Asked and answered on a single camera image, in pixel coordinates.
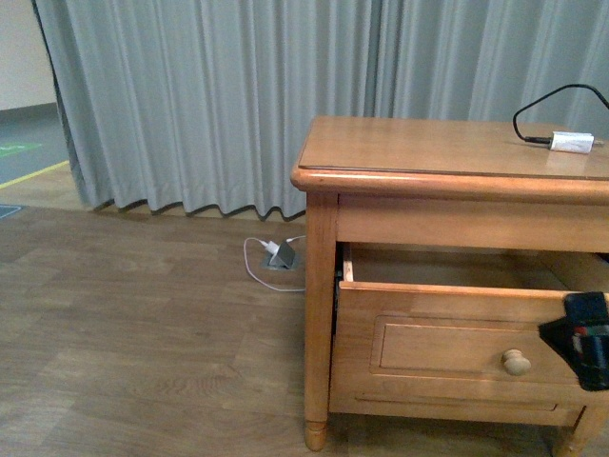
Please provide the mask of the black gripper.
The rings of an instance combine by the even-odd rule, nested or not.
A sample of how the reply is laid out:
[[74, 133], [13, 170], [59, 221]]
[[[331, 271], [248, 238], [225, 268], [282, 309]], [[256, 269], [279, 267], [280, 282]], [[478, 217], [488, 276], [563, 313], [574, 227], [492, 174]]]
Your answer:
[[539, 335], [587, 391], [608, 389], [608, 307], [600, 291], [568, 293], [564, 316], [539, 325]]

